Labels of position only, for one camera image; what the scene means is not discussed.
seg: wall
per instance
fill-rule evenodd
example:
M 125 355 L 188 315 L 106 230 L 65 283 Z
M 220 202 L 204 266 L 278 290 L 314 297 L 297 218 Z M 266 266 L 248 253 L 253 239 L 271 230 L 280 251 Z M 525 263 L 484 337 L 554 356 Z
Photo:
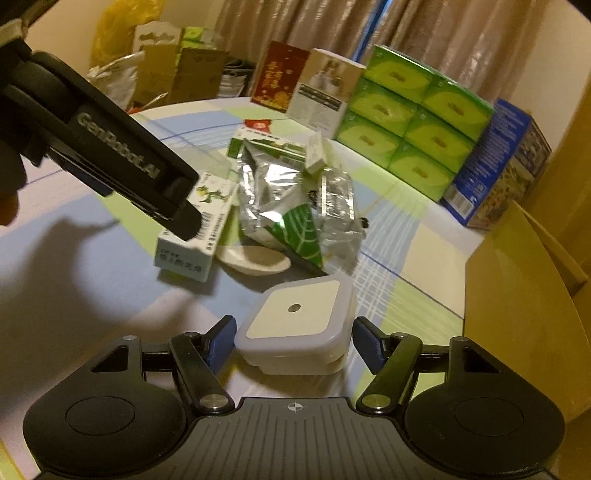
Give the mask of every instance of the wall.
M 530 111 L 556 149 L 591 71 L 591 22 L 567 0 L 550 0 L 511 102 Z
M 160 19 L 178 27 L 213 28 L 222 5 L 223 0 L 167 0 Z
M 112 0 L 60 0 L 29 30 L 27 43 L 60 57 L 78 73 L 88 72 L 96 24 Z
M 96 25 L 112 2 L 60 0 L 31 27 L 27 43 L 33 50 L 53 53 L 78 73 L 85 74 Z M 179 27 L 213 28 L 222 5 L 223 0 L 167 0 L 161 19 Z

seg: container lid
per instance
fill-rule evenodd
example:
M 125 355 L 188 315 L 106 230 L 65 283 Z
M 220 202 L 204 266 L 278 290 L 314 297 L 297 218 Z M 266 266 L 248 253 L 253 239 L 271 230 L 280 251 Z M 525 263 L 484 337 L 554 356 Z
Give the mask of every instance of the container lid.
M 343 274 L 277 285 L 263 293 L 238 329 L 236 348 L 247 361 L 337 358 L 349 347 L 356 304 L 353 281 Z

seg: white plastic spoon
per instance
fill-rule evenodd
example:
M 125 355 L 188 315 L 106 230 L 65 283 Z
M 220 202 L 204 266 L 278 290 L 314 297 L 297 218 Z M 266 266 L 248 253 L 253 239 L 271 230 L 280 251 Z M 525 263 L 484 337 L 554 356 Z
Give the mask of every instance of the white plastic spoon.
M 284 272 L 291 261 L 281 252 L 259 245 L 234 245 L 216 248 L 216 258 L 245 275 L 260 277 Z

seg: beige curtain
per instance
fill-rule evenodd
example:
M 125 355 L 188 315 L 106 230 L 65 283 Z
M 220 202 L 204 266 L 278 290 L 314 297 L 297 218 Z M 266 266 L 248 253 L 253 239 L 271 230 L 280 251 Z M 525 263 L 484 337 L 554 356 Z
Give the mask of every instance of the beige curtain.
M 394 0 L 363 55 L 389 45 L 493 101 L 508 98 L 548 0 Z
M 216 24 L 231 55 L 257 62 L 272 40 L 352 57 L 378 0 L 225 0 Z

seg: blue cardboard box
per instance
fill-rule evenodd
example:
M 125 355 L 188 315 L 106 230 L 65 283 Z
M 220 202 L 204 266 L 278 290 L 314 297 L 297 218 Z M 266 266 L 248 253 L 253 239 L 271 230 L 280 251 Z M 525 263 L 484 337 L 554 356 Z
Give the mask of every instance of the blue cardboard box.
M 510 199 L 523 199 L 550 154 L 531 115 L 499 99 L 491 123 L 441 202 L 462 225 L 488 230 Z

